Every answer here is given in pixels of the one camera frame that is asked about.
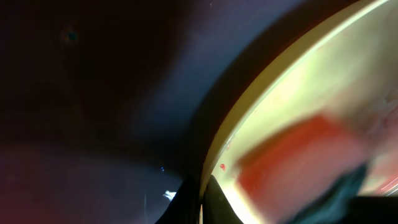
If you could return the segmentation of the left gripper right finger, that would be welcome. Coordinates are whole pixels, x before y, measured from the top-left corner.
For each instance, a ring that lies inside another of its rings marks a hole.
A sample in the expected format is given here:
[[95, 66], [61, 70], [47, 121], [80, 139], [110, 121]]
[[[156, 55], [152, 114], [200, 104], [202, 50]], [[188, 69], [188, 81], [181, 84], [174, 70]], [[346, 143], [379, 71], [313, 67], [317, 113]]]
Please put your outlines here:
[[243, 224], [211, 175], [202, 200], [203, 224]]

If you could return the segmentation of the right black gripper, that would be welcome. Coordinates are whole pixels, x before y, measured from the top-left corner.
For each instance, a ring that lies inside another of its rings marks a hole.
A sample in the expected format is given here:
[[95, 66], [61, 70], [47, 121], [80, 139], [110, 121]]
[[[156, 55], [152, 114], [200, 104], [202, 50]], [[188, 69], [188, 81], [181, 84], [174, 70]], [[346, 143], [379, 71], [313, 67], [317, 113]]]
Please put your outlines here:
[[342, 216], [331, 224], [397, 224], [396, 196], [355, 196], [342, 206]]

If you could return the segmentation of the yellow-green plate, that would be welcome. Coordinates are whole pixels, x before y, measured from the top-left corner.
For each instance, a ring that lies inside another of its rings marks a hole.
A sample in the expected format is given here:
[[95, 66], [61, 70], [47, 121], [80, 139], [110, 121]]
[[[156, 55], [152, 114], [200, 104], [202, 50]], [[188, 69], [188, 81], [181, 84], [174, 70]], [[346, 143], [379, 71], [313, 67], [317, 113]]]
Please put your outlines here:
[[295, 41], [248, 86], [219, 127], [201, 176], [213, 175], [243, 223], [268, 223], [237, 185], [239, 160], [322, 114], [369, 141], [358, 193], [397, 193], [397, 2], [358, 1]]

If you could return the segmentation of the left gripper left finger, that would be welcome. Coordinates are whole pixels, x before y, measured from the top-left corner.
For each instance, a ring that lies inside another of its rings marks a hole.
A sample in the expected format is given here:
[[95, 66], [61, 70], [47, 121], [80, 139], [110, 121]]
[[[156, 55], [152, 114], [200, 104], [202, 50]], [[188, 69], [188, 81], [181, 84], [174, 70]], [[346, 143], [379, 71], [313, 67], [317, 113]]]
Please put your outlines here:
[[197, 182], [193, 177], [188, 177], [155, 224], [196, 224], [196, 222]]

